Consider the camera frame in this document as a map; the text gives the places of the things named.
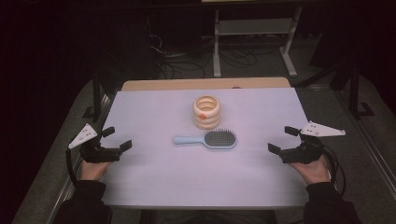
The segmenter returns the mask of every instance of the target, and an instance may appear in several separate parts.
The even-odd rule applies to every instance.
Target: white tabletop
[[[235,132],[234,148],[173,144],[174,135],[205,135],[192,119],[192,102],[202,95],[219,99],[219,128]],[[267,144],[299,146],[300,139],[285,134],[284,126],[306,123],[293,88],[118,92],[104,126],[116,132],[103,138],[102,146],[129,139],[134,145],[104,176],[104,202],[137,208],[303,206],[304,181]]]

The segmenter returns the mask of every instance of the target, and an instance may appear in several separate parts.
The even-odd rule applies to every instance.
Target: black cable
[[[192,59],[187,59],[187,60],[185,60],[185,61],[172,61],[172,60],[167,60],[167,59],[165,59],[164,62],[163,62],[163,64],[165,65],[165,68],[166,68],[166,66],[169,66],[169,67],[172,68],[173,75],[174,75],[176,72],[179,72],[179,71],[176,71],[176,69],[179,69],[179,70],[182,70],[182,71],[196,71],[196,70],[202,70],[202,72],[203,72],[202,78],[205,78],[205,74],[206,74],[206,72],[205,72],[205,67],[211,62],[211,59],[212,59],[212,58],[211,58],[211,57],[208,57],[208,59],[206,60],[206,62],[205,62],[203,65],[200,65],[200,64],[198,64],[198,63],[192,63],[193,61],[196,61],[196,60],[198,59],[199,54],[197,54],[197,53],[192,53],[191,55],[193,56],[193,58],[192,58]],[[178,65],[176,65],[176,64],[193,65],[194,68],[185,68],[185,67],[182,67],[182,66],[178,66]]]
[[[192,56],[192,58],[189,61],[194,61],[194,60],[197,60],[203,54],[207,54],[207,53],[213,52],[213,49],[212,49],[213,45],[214,45],[214,40],[211,40],[208,43],[203,44],[201,46],[201,50],[198,51],[198,52],[197,51],[191,51],[191,52],[183,52],[183,53],[178,53],[178,54],[167,53],[165,55],[165,59],[167,61],[169,61],[169,60],[173,60],[173,59],[179,59],[179,58],[182,58],[182,57],[190,57],[190,56]]]
[[[82,164],[82,161],[83,161],[83,159],[81,159],[81,160],[79,161],[79,163],[78,163],[78,166],[77,166],[76,171],[75,171],[75,176],[77,176],[77,172],[78,172],[79,167],[80,167],[81,164]]]
[[[335,164],[335,159],[332,156],[332,154],[330,154],[328,151],[323,150],[323,154],[325,155],[326,159],[327,159],[327,163],[330,164],[330,175],[331,175],[331,179],[330,182],[332,182],[332,184],[335,184],[336,181],[336,177],[337,177],[337,165]]]
[[[77,185],[77,178],[75,176],[75,173],[73,171],[73,166],[72,166],[72,155],[71,155],[71,150],[68,147],[66,150],[66,163],[67,163],[67,172],[69,173],[70,180],[72,181],[73,185]]]
[[[341,172],[341,175],[342,175],[342,179],[343,179],[343,188],[342,188],[342,190],[341,190],[341,196],[343,197],[344,196],[344,194],[345,194],[345,192],[346,192],[346,190],[347,190],[347,176],[346,176],[346,173],[345,173],[345,171],[344,171],[344,168],[340,165],[340,162],[339,162],[339,160],[338,160],[338,158],[337,158],[337,155],[335,154],[335,152],[331,149],[331,148],[329,148],[328,146],[325,146],[327,149],[329,149],[329,151],[333,154],[333,159],[335,160],[335,162],[336,162],[336,167],[337,167],[337,171],[338,171],[338,169],[340,169],[340,172]]]
[[[234,51],[232,51],[232,50],[230,50],[230,49],[227,49],[227,51],[228,51],[236,60],[244,59],[245,62],[236,61],[236,60],[232,59],[231,57],[227,56],[227,55],[224,54],[224,53],[219,53],[219,55],[221,56],[222,60],[223,60],[224,62],[226,62],[226,63],[227,63],[228,65],[230,65],[230,66],[237,67],[237,68],[247,68],[247,67],[249,67],[249,66],[251,66],[251,65],[257,64],[257,61],[258,61],[258,60],[257,60],[257,57],[256,57],[256,56],[265,55],[265,54],[268,54],[268,53],[272,53],[272,52],[274,52],[276,49],[278,49],[279,46],[281,46],[280,44],[278,44],[278,45],[276,45],[276,47],[274,47],[274,48],[272,48],[272,49],[270,49],[269,51],[266,51],[266,52],[264,52],[264,53],[255,53],[255,51],[256,51],[257,49],[259,49],[259,48],[262,46],[262,43],[257,44],[256,46],[252,46],[252,49],[248,49],[248,50],[245,50],[245,51],[243,51],[243,50],[241,50],[241,49],[239,49],[239,50],[234,50]],[[250,46],[245,45],[245,44],[243,43],[243,41],[241,41],[241,40],[239,41],[239,45],[240,45],[240,47],[242,47],[242,48],[250,48]],[[237,54],[237,51],[241,51],[241,52],[243,52],[243,54],[238,55],[238,54]],[[252,58],[253,58],[253,62],[251,62],[251,61],[248,59],[248,57],[252,57]]]
[[[185,53],[185,54],[183,54],[183,55],[180,55],[180,56],[176,56],[175,58],[173,58],[173,57],[166,57],[165,56],[165,61],[167,62],[167,63],[191,63],[191,62],[193,62],[193,61],[197,61],[197,60],[200,60],[200,59],[202,59],[206,54],[208,54],[208,53],[213,53],[213,50],[209,50],[209,51],[205,51],[205,52],[202,52],[201,54],[200,53],[198,53],[198,52],[192,52],[192,53]],[[187,58],[187,59],[185,59],[185,60],[179,60],[179,61],[173,61],[173,60],[176,60],[177,58],[179,58],[179,57],[190,57],[190,56],[192,56],[191,58]],[[205,67],[205,66],[207,66],[207,64],[209,63],[209,61],[210,61],[210,58],[204,63],[204,65],[202,65],[202,67]]]
[[[189,59],[186,59],[182,62],[193,62],[195,60],[198,60],[200,55],[197,52],[189,52],[189,53],[180,53],[180,54],[167,54],[164,56],[165,60],[168,61],[169,63],[172,62],[173,60],[180,60],[180,58],[187,57]]]
[[[171,79],[182,79],[183,78],[183,74],[181,74],[181,72],[179,71],[175,71],[174,74],[171,76]]]
[[[175,67],[174,66],[172,66],[171,64],[169,64],[169,63],[163,63],[164,65],[165,65],[165,67],[164,67],[164,72],[165,72],[165,76],[167,76],[167,73],[168,73],[168,71],[166,70],[166,66],[169,66],[171,69],[172,69],[172,76],[170,77],[170,79],[174,79],[175,78],[175,74],[176,73],[179,73],[180,74],[180,76],[178,77],[178,78],[182,78],[182,74],[179,72],[179,71],[176,71],[175,70]]]
[[[163,79],[168,79],[168,75],[166,73],[166,67],[165,67],[165,71],[163,71],[162,67],[160,66],[160,70],[161,70],[161,73],[163,74]]]

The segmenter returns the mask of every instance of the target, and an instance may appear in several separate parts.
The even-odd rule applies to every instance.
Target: hand
[[[290,166],[300,173],[308,185],[330,182],[329,170],[323,155],[317,161],[312,161],[309,164],[296,162],[290,163]]]
[[[105,174],[107,167],[110,164],[111,162],[91,163],[82,161],[80,180],[99,181],[100,178]]]

